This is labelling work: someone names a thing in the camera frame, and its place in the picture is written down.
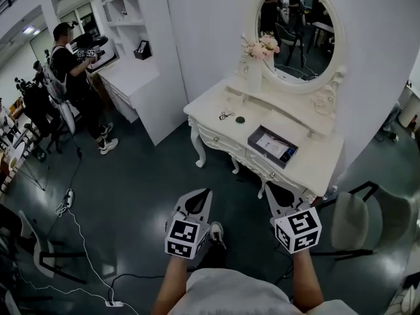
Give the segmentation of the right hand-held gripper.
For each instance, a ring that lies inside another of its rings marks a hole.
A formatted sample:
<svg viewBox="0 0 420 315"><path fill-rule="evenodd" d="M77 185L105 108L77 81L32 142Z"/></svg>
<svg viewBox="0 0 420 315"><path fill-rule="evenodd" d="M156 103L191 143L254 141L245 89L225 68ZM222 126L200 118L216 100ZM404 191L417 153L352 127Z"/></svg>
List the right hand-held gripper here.
<svg viewBox="0 0 420 315"><path fill-rule="evenodd" d="M322 225L315 207L308 203L297 204L301 191L274 182L266 182L264 189L272 213L270 223L274 236L288 253L298 253L317 245Z"/></svg>

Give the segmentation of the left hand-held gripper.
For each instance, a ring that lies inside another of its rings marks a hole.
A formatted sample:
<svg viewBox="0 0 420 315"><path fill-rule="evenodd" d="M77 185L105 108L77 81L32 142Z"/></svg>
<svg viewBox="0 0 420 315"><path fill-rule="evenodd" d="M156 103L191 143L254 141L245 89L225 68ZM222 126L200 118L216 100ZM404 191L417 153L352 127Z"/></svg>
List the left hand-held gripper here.
<svg viewBox="0 0 420 315"><path fill-rule="evenodd" d="M183 259L194 259L204 246L209 235L208 221L212 203L212 190L202 188L181 196L176 204L177 210L167 221L165 252ZM183 212L197 213L196 219Z"/></svg>

